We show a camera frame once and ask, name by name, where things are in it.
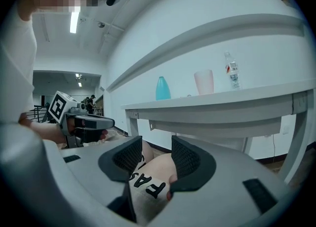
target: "water bottle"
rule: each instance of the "water bottle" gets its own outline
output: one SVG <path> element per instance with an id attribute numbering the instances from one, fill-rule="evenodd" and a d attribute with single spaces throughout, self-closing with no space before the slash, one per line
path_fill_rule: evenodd
<path id="1" fill-rule="evenodd" d="M 229 52 L 224 53 L 226 58 L 226 73 L 228 74 L 232 83 L 233 90 L 241 89 L 239 80 L 239 69 L 235 58 Z"/>
<path id="2" fill-rule="evenodd" d="M 171 99 L 169 86 L 164 77 L 160 76 L 156 88 L 156 101 Z"/>

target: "shelf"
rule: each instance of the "shelf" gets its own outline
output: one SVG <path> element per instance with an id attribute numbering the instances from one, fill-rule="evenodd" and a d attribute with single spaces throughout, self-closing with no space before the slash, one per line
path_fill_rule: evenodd
<path id="1" fill-rule="evenodd" d="M 304 36 L 302 19 L 279 14 L 248 14 L 216 20 L 186 31 L 141 58 L 108 87 L 112 92 L 148 70 L 193 50 L 236 38 L 263 35 Z"/>
<path id="2" fill-rule="evenodd" d="M 302 80 L 293 83 L 285 83 L 279 85 L 262 86 L 256 88 L 241 89 L 229 92 L 214 93 L 208 95 L 199 95 L 185 98 L 169 99 L 162 101 L 154 101 L 138 104 L 122 105 L 123 110 L 138 110 L 138 109 L 158 109 L 158 108 L 175 108 L 175 107 L 190 107 L 201 105 L 213 105 L 224 103 L 235 103 L 243 101 L 251 101 L 265 99 L 276 96 L 283 96 L 304 92 L 316 88 L 316 78 Z"/>

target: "cable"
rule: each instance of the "cable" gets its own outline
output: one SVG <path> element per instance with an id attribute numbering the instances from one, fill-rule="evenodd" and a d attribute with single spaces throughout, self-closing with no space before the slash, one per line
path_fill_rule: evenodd
<path id="1" fill-rule="evenodd" d="M 123 135 L 120 135 L 116 130 L 107 130 L 107 131 L 115 131 L 118 136 L 125 136 L 125 131 L 123 131 Z"/>
<path id="2" fill-rule="evenodd" d="M 276 156 L 275 135 L 273 134 L 272 137 L 273 137 L 273 146 L 275 148 L 275 153 L 273 154 L 273 160 L 272 160 L 272 163 L 274 163 L 275 162 L 275 156 Z"/>

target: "black and white marker cube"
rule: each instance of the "black and white marker cube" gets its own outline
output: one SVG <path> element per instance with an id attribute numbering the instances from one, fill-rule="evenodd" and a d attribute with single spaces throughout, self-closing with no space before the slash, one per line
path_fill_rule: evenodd
<path id="1" fill-rule="evenodd" d="M 57 91 L 53 102 L 49 107 L 49 113 L 56 119 L 56 122 L 61 123 L 65 112 L 69 112 L 72 107 L 77 107 L 78 102 L 68 94 Z"/>

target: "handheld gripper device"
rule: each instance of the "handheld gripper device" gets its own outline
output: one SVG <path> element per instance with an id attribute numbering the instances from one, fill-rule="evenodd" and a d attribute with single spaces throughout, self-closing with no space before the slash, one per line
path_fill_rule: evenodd
<path id="1" fill-rule="evenodd" d="M 68 148 L 82 147 L 83 143 L 97 142 L 103 130 L 115 125 L 113 119 L 88 114 L 84 103 L 79 103 L 60 91 L 56 92 L 48 111 L 60 125 Z"/>

